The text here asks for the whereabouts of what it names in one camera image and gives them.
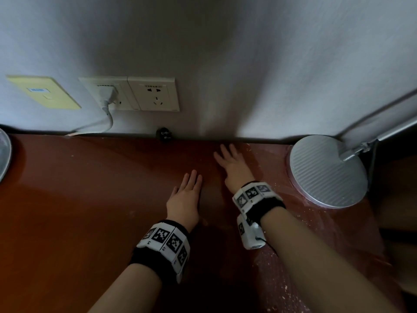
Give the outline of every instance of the brown desk surface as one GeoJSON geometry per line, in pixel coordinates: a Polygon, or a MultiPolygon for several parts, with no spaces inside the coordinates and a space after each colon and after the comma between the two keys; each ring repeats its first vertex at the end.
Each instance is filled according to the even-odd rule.
{"type": "MultiPolygon", "coordinates": [[[[164,289],[155,311],[308,312],[269,247],[243,248],[238,210],[212,157],[218,143],[11,138],[13,161],[0,183],[1,312],[86,312],[126,267],[149,226],[165,218],[172,188],[193,168],[204,177],[203,220],[183,283],[164,289]]],[[[403,308],[367,200],[343,210],[319,208],[288,179],[290,146],[237,147],[295,217],[403,308]]]]}

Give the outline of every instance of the right hand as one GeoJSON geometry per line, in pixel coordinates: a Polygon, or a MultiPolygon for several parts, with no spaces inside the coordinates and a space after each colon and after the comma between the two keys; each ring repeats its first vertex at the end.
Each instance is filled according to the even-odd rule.
{"type": "Polygon", "coordinates": [[[220,149],[223,157],[217,152],[214,152],[214,159],[222,166],[227,172],[227,178],[224,181],[227,189],[232,194],[235,194],[242,186],[248,182],[254,181],[255,178],[248,165],[245,163],[245,159],[241,153],[238,153],[233,144],[229,145],[230,152],[227,148],[221,144],[220,149]]]}

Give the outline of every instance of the silver lamp base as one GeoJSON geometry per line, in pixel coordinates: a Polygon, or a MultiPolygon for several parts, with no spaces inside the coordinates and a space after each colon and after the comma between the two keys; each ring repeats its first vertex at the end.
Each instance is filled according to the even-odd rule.
{"type": "Polygon", "coordinates": [[[295,188],[316,205],[341,209],[359,203],[367,193],[366,170],[358,157],[342,161],[343,143],[324,135],[299,140],[287,158],[295,188]]]}

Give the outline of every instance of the yellow switch plate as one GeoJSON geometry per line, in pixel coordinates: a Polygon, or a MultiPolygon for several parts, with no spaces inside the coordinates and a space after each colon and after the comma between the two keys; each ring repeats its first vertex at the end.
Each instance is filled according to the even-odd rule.
{"type": "Polygon", "coordinates": [[[50,77],[6,76],[25,94],[47,108],[78,110],[81,107],[50,77]]]}

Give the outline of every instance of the white wall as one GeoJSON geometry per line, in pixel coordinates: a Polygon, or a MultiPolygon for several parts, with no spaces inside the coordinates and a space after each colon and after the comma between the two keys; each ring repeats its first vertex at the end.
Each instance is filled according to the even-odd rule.
{"type": "MultiPolygon", "coordinates": [[[[54,77],[52,110],[0,78],[0,124],[72,131],[105,116],[79,76],[176,77],[180,113],[117,112],[112,133],[337,135],[417,88],[417,0],[1,0],[0,74],[54,77]]],[[[417,113],[417,98],[344,138],[417,113]]]]}

